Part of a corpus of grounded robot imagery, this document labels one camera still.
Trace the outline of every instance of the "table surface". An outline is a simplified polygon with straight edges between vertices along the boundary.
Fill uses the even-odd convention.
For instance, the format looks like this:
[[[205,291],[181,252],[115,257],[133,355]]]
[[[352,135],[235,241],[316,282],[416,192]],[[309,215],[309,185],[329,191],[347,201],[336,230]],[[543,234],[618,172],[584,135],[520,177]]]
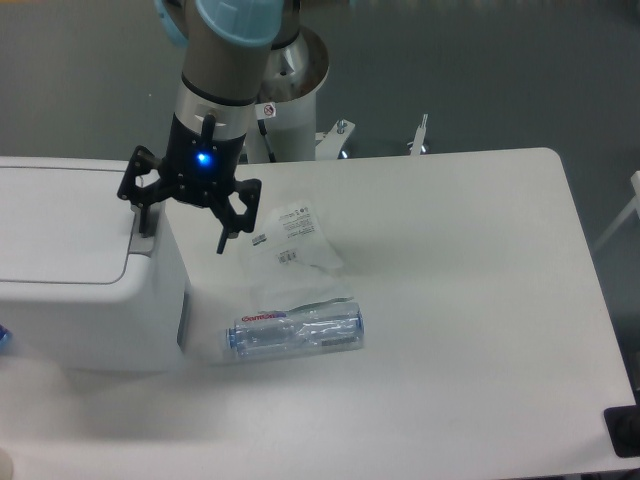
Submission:
[[[0,445],[36,478],[499,479],[633,468],[633,402],[560,159],[546,149],[240,167],[260,218],[307,198],[362,307],[362,350],[157,374],[0,358]],[[246,313],[239,241],[167,208],[188,349]],[[215,346],[210,345],[212,359]]]

